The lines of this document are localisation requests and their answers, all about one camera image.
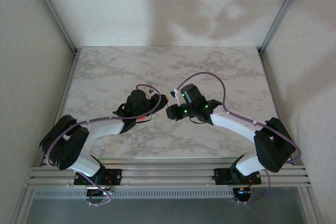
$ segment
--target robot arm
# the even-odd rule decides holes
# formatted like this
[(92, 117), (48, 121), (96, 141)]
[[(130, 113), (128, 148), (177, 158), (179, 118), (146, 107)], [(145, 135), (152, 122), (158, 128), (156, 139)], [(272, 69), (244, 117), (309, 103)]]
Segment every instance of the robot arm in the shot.
[[(160, 96), (158, 94), (150, 96), (148, 89), (133, 90), (126, 103), (121, 104), (113, 112), (110, 120), (93, 123), (91, 121), (90, 132), (87, 128), (77, 125), (66, 133), (69, 138), (62, 137), (58, 140), (50, 152), (49, 159), (60, 170), (70, 168), (92, 177), (96, 183), (99, 183), (105, 177), (106, 169), (96, 158), (82, 152), (84, 143), (105, 135), (122, 134), (133, 128), (137, 122), (148, 121), (148, 116), (156, 113), (168, 103), (166, 96), (161, 95), (160, 104), (154, 109), (159, 101)], [(40, 149), (47, 154), (55, 139), (76, 123), (77, 120), (71, 115), (63, 116), (41, 141)]]
[[(171, 94), (178, 99), (176, 92)], [(168, 107), (166, 112), (169, 119), (178, 121), (186, 117), (196, 117), (201, 122), (236, 132), (254, 143), (255, 154), (243, 155), (232, 165), (230, 170), (232, 178), (235, 180), (231, 181), (232, 183), (239, 184), (242, 181), (240, 178), (245, 179), (252, 173), (263, 169), (274, 173), (278, 172), (295, 151), (290, 143), (269, 129), (257, 125), (257, 122), (255, 124), (247, 123), (230, 115), (230, 112), (225, 112), (221, 102), (207, 101), (195, 85), (189, 84), (183, 87), (181, 94), (185, 103), (180, 106), (175, 104)], [(266, 125), (290, 139), (279, 119), (272, 118), (266, 121)]]

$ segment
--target marble pattern surface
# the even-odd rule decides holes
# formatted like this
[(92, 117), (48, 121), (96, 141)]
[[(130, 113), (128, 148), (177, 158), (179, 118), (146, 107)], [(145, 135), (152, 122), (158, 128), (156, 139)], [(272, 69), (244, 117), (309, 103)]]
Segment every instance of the marble pattern surface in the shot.
[[(255, 47), (84, 47), (65, 114), (79, 120), (110, 115), (139, 83), (170, 95), (200, 71), (222, 78), (230, 110), (262, 121), (276, 115)], [(222, 100), (221, 85), (213, 77), (201, 75), (188, 83), (196, 84), (206, 99)], [(254, 145), (224, 128), (171, 121), (161, 110), (129, 132), (87, 142), (84, 150), (98, 158), (237, 157), (251, 153)]]

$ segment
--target purple wire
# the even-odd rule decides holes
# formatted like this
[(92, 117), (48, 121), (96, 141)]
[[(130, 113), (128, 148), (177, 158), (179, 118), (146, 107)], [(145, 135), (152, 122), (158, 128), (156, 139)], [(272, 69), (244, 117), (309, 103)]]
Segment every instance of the purple wire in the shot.
[(96, 184), (92, 179), (90, 179), (88, 176), (86, 176), (84, 173), (81, 173), (81, 172), (78, 172), (80, 175), (82, 175), (88, 182), (90, 182), (91, 184), (93, 184), (94, 186), (96, 186), (100, 191), (102, 191), (103, 193), (105, 193), (107, 196), (108, 196), (108, 200), (105, 201), (105, 202), (102, 202), (102, 203), (97, 203), (97, 204), (93, 204), (91, 203), (91, 198), (94, 194), (96, 194), (96, 192), (94, 192), (93, 194), (90, 195), (89, 197), (89, 204), (93, 204), (95, 206), (100, 206), (100, 205), (104, 205), (104, 204), (107, 204), (109, 203), (112, 198), (111, 198), (111, 195), (103, 188), (101, 188), (98, 184)]
[(268, 195), (269, 190), (270, 190), (270, 188), (271, 188), (271, 178), (269, 177), (268, 171), (267, 171), (266, 169), (265, 169), (264, 171), (265, 171), (265, 173), (266, 173), (266, 175), (267, 175), (267, 180), (268, 180), (268, 187), (267, 187), (266, 192), (265, 192), (263, 195), (261, 195), (259, 198), (257, 198), (257, 199), (254, 199), (254, 200), (245, 202), (246, 204), (251, 204), (251, 203), (258, 202), (258, 201), (260, 201), (261, 199), (265, 198), (266, 195)]
[[(182, 82), (176, 89), (179, 90), (183, 84), (185, 84), (187, 81), (189, 81), (189, 80), (190, 80), (191, 78), (193, 78), (194, 76), (198, 76), (199, 74), (209, 74), (209, 75), (215, 77), (215, 78), (221, 83), (221, 85), (222, 85), (222, 87), (223, 87), (223, 102), (222, 102), (222, 104), (223, 104), (223, 109), (224, 109), (225, 112), (229, 112), (229, 115), (232, 115), (232, 116), (234, 116), (234, 117), (236, 117), (236, 118), (238, 118), (238, 119), (241, 119), (241, 120), (243, 120), (243, 121), (246, 121), (246, 122), (249, 122), (249, 123), (254, 124), (254, 121), (253, 121), (253, 120), (251, 120), (251, 119), (249, 119), (249, 118), (246, 118), (246, 117), (244, 117), (244, 116), (238, 115), (238, 114), (236, 114), (236, 113), (233, 113), (233, 112), (231, 112), (231, 111), (229, 111), (229, 110), (227, 109), (227, 107), (225, 106), (226, 89), (225, 89), (224, 82), (223, 82), (217, 75), (215, 75), (214, 73), (210, 73), (210, 72), (198, 72), (198, 73), (192, 74), (192, 75), (189, 76), (187, 79), (185, 79), (185, 80), (184, 80), (184, 81), (183, 81), (183, 82)], [(288, 137), (284, 136), (284, 135), (281, 134), (280, 132), (274, 130), (273, 128), (271, 128), (271, 127), (269, 127), (269, 126), (267, 126), (267, 125), (265, 125), (265, 124), (263, 124), (263, 123), (259, 123), (259, 122), (257, 122), (256, 124), (259, 125), (259, 126), (262, 126), (262, 127), (265, 127), (265, 128), (267, 128), (267, 129), (269, 129), (270, 131), (272, 131), (272, 132), (274, 132), (275, 134), (277, 134), (278, 136), (282, 137), (284, 140), (286, 140), (288, 143), (290, 143), (291, 145), (293, 145), (293, 146), (296, 148), (296, 150), (298, 151), (298, 156), (297, 156), (296, 158), (290, 160), (290, 161), (287, 161), (286, 163), (293, 163), (293, 162), (295, 162), (296, 160), (298, 160), (298, 159), (301, 157), (301, 150), (300, 150), (299, 146), (298, 146), (296, 143), (294, 143), (291, 139), (289, 139)], [(266, 175), (267, 175), (267, 179), (268, 179), (268, 187), (267, 187), (266, 192), (265, 192), (263, 195), (261, 195), (258, 199), (255, 199), (255, 200), (252, 200), (252, 201), (245, 202), (246, 204), (255, 203), (255, 202), (257, 202), (257, 201), (263, 199), (263, 198), (268, 194), (268, 192), (269, 192), (269, 190), (270, 190), (270, 188), (271, 188), (271, 180), (270, 180), (270, 177), (269, 177), (269, 174), (268, 174), (267, 170), (265, 169), (264, 171), (265, 171), (265, 173), (266, 173)]]
[[(251, 120), (251, 119), (249, 119), (249, 118), (246, 118), (246, 117), (244, 117), (244, 116), (238, 115), (238, 114), (236, 114), (236, 113), (234, 113), (234, 112), (231, 112), (231, 111), (225, 106), (226, 88), (225, 88), (225, 85), (224, 85), (223, 81), (222, 81), (217, 75), (215, 75), (214, 73), (210, 73), (210, 72), (198, 72), (198, 73), (195, 73), (195, 74), (189, 76), (187, 79), (185, 79), (185, 80), (184, 80), (184, 81), (177, 87), (177, 90), (179, 90), (179, 89), (181, 88), (181, 86), (182, 86), (183, 84), (185, 84), (187, 81), (189, 81), (189, 79), (193, 78), (194, 76), (198, 76), (199, 74), (209, 74), (209, 75), (215, 77), (215, 78), (221, 83), (221, 85), (222, 85), (222, 87), (223, 87), (223, 101), (222, 101), (222, 104), (223, 104), (223, 109), (224, 109), (225, 112), (229, 112), (230, 115), (232, 115), (232, 116), (234, 116), (234, 117), (236, 117), (236, 118), (238, 118), (238, 119), (240, 119), (240, 120), (243, 120), (243, 121), (246, 121), (246, 122), (248, 122), (248, 123), (252, 123), (252, 124), (254, 124), (254, 121), (253, 121), (253, 120)], [(295, 161), (297, 161), (297, 160), (299, 160), (299, 159), (301, 158), (301, 149), (300, 149), (299, 146), (298, 146), (296, 143), (294, 143), (291, 139), (289, 139), (289, 138), (286, 137), (285, 135), (281, 134), (281, 133), (278, 132), (277, 130), (275, 130), (275, 129), (269, 127), (269, 126), (267, 126), (266, 124), (259, 123), (259, 122), (257, 122), (256, 124), (259, 125), (259, 126), (261, 126), (261, 127), (265, 127), (265, 128), (267, 128), (268, 130), (274, 132), (275, 134), (277, 134), (278, 136), (280, 136), (282, 139), (286, 140), (288, 143), (290, 143), (291, 145), (293, 145), (294, 148), (298, 151), (298, 156), (297, 156), (296, 158), (290, 160), (290, 161), (287, 161), (287, 162), (286, 162), (287, 164), (293, 163), (293, 162), (295, 162)]]
[[(152, 87), (152, 86), (150, 86), (150, 85), (148, 85), (148, 84), (138, 84), (138, 85), (135, 86), (135, 88), (138, 89), (138, 87), (140, 87), (140, 86), (149, 87), (149, 88), (155, 90), (155, 91), (157, 92), (157, 94), (159, 95), (159, 101), (158, 101), (157, 104), (154, 106), (154, 108), (152, 108), (149, 112), (143, 113), (143, 114), (141, 114), (141, 115), (130, 116), (130, 117), (127, 117), (127, 118), (125, 118), (125, 117), (119, 117), (119, 116), (104, 116), (104, 117), (101, 117), (101, 118), (94, 118), (94, 119), (91, 119), (91, 120), (80, 121), (80, 122), (77, 122), (77, 123), (73, 124), (72, 126), (68, 127), (65, 131), (63, 131), (63, 132), (62, 132), (57, 138), (55, 138), (55, 140), (51, 143), (51, 145), (50, 145), (50, 147), (49, 147), (49, 149), (48, 149), (48, 151), (47, 151), (47, 154), (46, 154), (47, 165), (48, 165), (48, 166), (55, 166), (55, 165), (51, 164), (51, 163), (50, 163), (50, 160), (49, 160), (51, 150), (55, 147), (56, 143), (57, 143), (57, 142), (58, 142), (58, 141), (59, 141), (65, 134), (67, 134), (69, 131), (71, 131), (74, 127), (76, 127), (76, 126), (78, 126), (78, 125), (85, 124), (85, 123), (93, 123), (93, 122), (98, 122), (98, 121), (105, 121), (105, 120), (110, 120), (110, 119), (118, 119), (118, 120), (122, 120), (122, 119), (137, 119), (137, 118), (141, 118), (141, 117), (143, 117), (143, 116), (146, 116), (146, 115), (152, 113), (152, 112), (153, 112), (153, 111), (160, 105), (160, 102), (161, 102), (161, 94), (160, 94), (160, 92), (159, 92), (156, 88), (154, 88), (154, 87)], [(106, 193), (106, 194), (108, 195), (109, 200), (108, 200), (107, 202), (99, 203), (99, 204), (94, 204), (94, 205), (96, 205), (96, 206), (98, 206), (98, 205), (103, 205), (103, 204), (106, 204), (106, 203), (108, 203), (108, 202), (111, 201), (111, 196), (109, 195), (109, 193), (108, 193), (106, 190), (104, 190), (104, 189), (102, 189), (100, 186), (98, 186), (95, 182), (93, 182), (93, 181), (92, 181), (88, 176), (86, 176), (85, 174), (80, 173), (80, 172), (78, 172), (78, 173), (79, 173), (80, 175), (82, 175), (88, 182), (90, 182), (90, 183), (93, 184), (94, 186), (97, 186), (97, 187), (99, 188), (99, 190), (101, 190), (102, 192), (104, 192), (104, 193)]]

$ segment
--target purple cable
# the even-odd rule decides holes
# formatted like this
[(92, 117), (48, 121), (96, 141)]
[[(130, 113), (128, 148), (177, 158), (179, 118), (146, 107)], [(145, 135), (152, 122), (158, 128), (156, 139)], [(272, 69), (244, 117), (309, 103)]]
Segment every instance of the purple cable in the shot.
[[(130, 117), (128, 117), (128, 118), (125, 118), (125, 117), (119, 117), (119, 116), (111, 116), (111, 117), (110, 117), (110, 116), (104, 116), (104, 117), (101, 117), (101, 118), (94, 118), (94, 119), (91, 119), (91, 120), (88, 120), (88, 121), (80, 121), (80, 122), (77, 122), (77, 123), (73, 124), (72, 126), (68, 127), (65, 131), (63, 131), (63, 132), (62, 132), (57, 138), (55, 138), (55, 140), (51, 143), (51, 145), (50, 145), (50, 147), (49, 147), (49, 149), (48, 149), (48, 151), (47, 151), (47, 154), (46, 154), (47, 165), (48, 165), (48, 166), (54, 166), (53, 164), (50, 163), (49, 157), (50, 157), (51, 150), (55, 147), (56, 143), (57, 143), (57, 142), (58, 142), (58, 141), (59, 141), (65, 134), (67, 134), (69, 131), (71, 131), (74, 127), (76, 127), (76, 126), (78, 126), (78, 125), (85, 124), (85, 123), (93, 123), (93, 122), (98, 122), (98, 121), (105, 121), (105, 120), (110, 120), (110, 119), (119, 119), (119, 120), (121, 120), (121, 119), (137, 119), (137, 118), (140, 118), (140, 117), (142, 117), (142, 116), (146, 116), (146, 115), (152, 113), (152, 112), (153, 112), (153, 111), (160, 105), (160, 102), (161, 102), (161, 94), (160, 94), (160, 92), (159, 92), (156, 88), (154, 88), (154, 87), (152, 87), (152, 86), (150, 86), (150, 85), (148, 85), (148, 84), (138, 84), (138, 85), (135, 86), (135, 88), (138, 89), (138, 87), (140, 87), (140, 86), (149, 87), (149, 88), (155, 90), (155, 91), (157, 92), (157, 94), (159, 95), (159, 101), (158, 101), (157, 104), (154, 106), (154, 108), (152, 108), (149, 112), (146, 112), (146, 113), (143, 113), (143, 114), (141, 114), (141, 115), (137, 115), (137, 116), (130, 116)], [(96, 206), (98, 206), (98, 205), (103, 205), (103, 204), (106, 204), (106, 203), (108, 203), (108, 202), (111, 201), (111, 196), (108, 194), (108, 192), (107, 192), (106, 190), (102, 189), (100, 186), (98, 186), (96, 183), (94, 183), (94, 182), (93, 182), (91, 179), (89, 179), (89, 177), (87, 177), (85, 174), (83, 174), (83, 173), (80, 173), (80, 174), (81, 174), (81, 175), (82, 175), (88, 182), (90, 182), (90, 183), (93, 184), (94, 186), (97, 186), (97, 187), (99, 188), (99, 190), (101, 190), (102, 192), (106, 193), (106, 194), (108, 195), (108, 197), (109, 197), (109, 200), (108, 200), (107, 202), (100, 203), (100, 204), (94, 204), (94, 205), (96, 205)]]
[[(251, 120), (251, 119), (249, 119), (249, 118), (246, 118), (246, 117), (244, 117), (244, 116), (238, 115), (238, 114), (236, 114), (236, 113), (234, 113), (234, 112), (231, 112), (230, 110), (227, 109), (227, 107), (225, 106), (225, 99), (226, 99), (226, 89), (225, 89), (225, 85), (224, 85), (223, 81), (222, 81), (217, 75), (215, 75), (214, 73), (210, 73), (210, 72), (198, 72), (198, 73), (195, 73), (195, 74), (189, 76), (187, 79), (185, 79), (185, 80), (184, 80), (184, 81), (177, 87), (177, 90), (179, 90), (179, 89), (181, 88), (181, 86), (182, 86), (183, 84), (185, 84), (187, 81), (189, 81), (189, 79), (193, 78), (194, 76), (198, 76), (199, 74), (209, 74), (209, 75), (215, 77), (215, 78), (221, 83), (221, 85), (222, 85), (222, 87), (223, 87), (223, 93), (224, 93), (224, 94), (223, 94), (223, 101), (222, 101), (222, 104), (223, 104), (223, 109), (224, 109), (225, 112), (229, 112), (230, 115), (232, 115), (232, 116), (234, 116), (234, 117), (236, 117), (236, 118), (238, 118), (238, 119), (240, 119), (240, 120), (243, 120), (243, 121), (246, 121), (246, 122), (249, 122), (249, 123), (254, 124), (254, 121), (253, 121), (253, 120)], [(300, 157), (301, 157), (301, 150), (300, 150), (299, 146), (298, 146), (296, 143), (294, 143), (291, 139), (289, 139), (288, 137), (286, 137), (285, 135), (281, 134), (281, 133), (278, 132), (277, 130), (275, 130), (275, 129), (273, 129), (273, 128), (271, 128), (271, 127), (269, 127), (269, 126), (267, 126), (267, 125), (265, 125), (265, 124), (263, 124), (263, 123), (259, 123), (259, 122), (257, 122), (256, 124), (259, 125), (259, 126), (261, 126), (261, 127), (265, 127), (265, 128), (267, 128), (268, 130), (274, 132), (275, 134), (277, 134), (278, 136), (280, 136), (281, 138), (283, 138), (284, 140), (286, 140), (288, 143), (290, 143), (291, 145), (293, 145), (294, 148), (298, 151), (298, 156), (297, 156), (296, 158), (290, 160), (290, 161), (287, 161), (287, 162), (286, 162), (287, 164), (293, 163), (293, 162), (295, 162), (295, 161), (297, 161), (297, 160), (300, 159)]]
[(100, 205), (104, 205), (104, 204), (107, 204), (109, 203), (112, 198), (111, 198), (111, 195), (106, 191), (104, 190), (103, 188), (101, 188), (98, 184), (96, 184), (92, 179), (90, 179), (88, 176), (86, 176), (84, 173), (81, 173), (81, 172), (78, 172), (80, 175), (82, 175), (88, 182), (90, 182), (92, 185), (96, 186), (100, 191), (102, 191), (103, 193), (105, 193), (107, 196), (108, 196), (108, 200), (105, 201), (105, 202), (102, 202), (102, 203), (97, 203), (97, 204), (93, 204), (91, 203), (91, 198), (94, 194), (96, 194), (96, 192), (92, 193), (89, 197), (89, 204), (93, 204), (95, 206), (100, 206)]
[[(190, 80), (191, 78), (193, 78), (194, 76), (198, 76), (199, 74), (209, 74), (209, 75), (215, 77), (215, 78), (221, 83), (221, 85), (222, 85), (222, 87), (223, 87), (223, 102), (222, 102), (222, 104), (223, 104), (223, 109), (224, 109), (225, 112), (229, 112), (229, 115), (232, 115), (232, 116), (234, 116), (234, 117), (236, 117), (236, 118), (238, 118), (238, 119), (241, 119), (241, 120), (243, 120), (243, 121), (246, 121), (246, 122), (249, 122), (249, 123), (254, 124), (253, 120), (251, 120), (251, 119), (249, 119), (249, 118), (246, 118), (246, 117), (244, 117), (244, 116), (238, 115), (238, 114), (236, 114), (236, 113), (233, 113), (233, 112), (231, 112), (231, 111), (229, 111), (229, 110), (227, 109), (227, 107), (225, 106), (225, 98), (226, 98), (226, 89), (225, 89), (225, 85), (224, 85), (223, 81), (222, 81), (217, 75), (215, 75), (214, 73), (210, 73), (210, 72), (198, 72), (198, 73), (192, 74), (192, 75), (189, 76), (187, 79), (185, 79), (185, 80), (184, 80), (184, 81), (183, 81), (183, 82), (182, 82), (176, 89), (179, 90), (183, 84), (185, 84), (187, 81), (189, 81), (189, 80)], [(257, 122), (257, 125), (269, 129), (270, 131), (272, 131), (272, 132), (274, 132), (275, 134), (277, 134), (278, 136), (282, 137), (284, 140), (286, 140), (288, 143), (290, 143), (291, 145), (293, 145), (293, 146), (297, 149), (297, 151), (298, 151), (298, 156), (297, 156), (296, 158), (290, 160), (290, 161), (287, 161), (286, 163), (293, 163), (293, 162), (295, 162), (296, 160), (298, 160), (298, 159), (301, 157), (301, 150), (300, 150), (299, 146), (298, 146), (296, 143), (294, 143), (291, 139), (289, 139), (288, 137), (284, 136), (284, 135), (281, 134), (280, 132), (274, 130), (273, 128), (271, 128), (271, 127), (269, 127), (269, 126), (267, 126), (267, 125), (265, 125), (265, 124), (263, 124), (263, 123), (259, 123), (259, 122)], [(267, 170), (265, 169), (264, 171), (265, 171), (265, 173), (266, 173), (266, 175), (267, 175), (267, 179), (268, 179), (268, 187), (267, 187), (266, 192), (265, 192), (263, 195), (261, 195), (258, 199), (255, 199), (255, 200), (252, 200), (252, 201), (245, 202), (246, 204), (250, 204), (250, 203), (257, 202), (257, 201), (263, 199), (263, 198), (268, 194), (268, 192), (269, 192), (269, 190), (270, 190), (270, 188), (271, 188), (271, 180), (270, 180), (270, 177), (269, 177), (269, 174), (268, 174)]]
[(270, 190), (270, 188), (271, 188), (271, 178), (269, 177), (268, 171), (267, 171), (266, 169), (265, 169), (264, 171), (265, 171), (265, 173), (266, 173), (266, 175), (267, 175), (267, 180), (268, 180), (268, 187), (267, 187), (266, 192), (265, 192), (263, 195), (261, 195), (259, 198), (257, 198), (257, 199), (254, 199), (254, 200), (252, 200), (252, 201), (246, 201), (246, 202), (245, 202), (246, 204), (251, 204), (251, 203), (258, 202), (258, 201), (260, 201), (261, 199), (265, 198), (266, 195), (268, 195), (269, 190)]

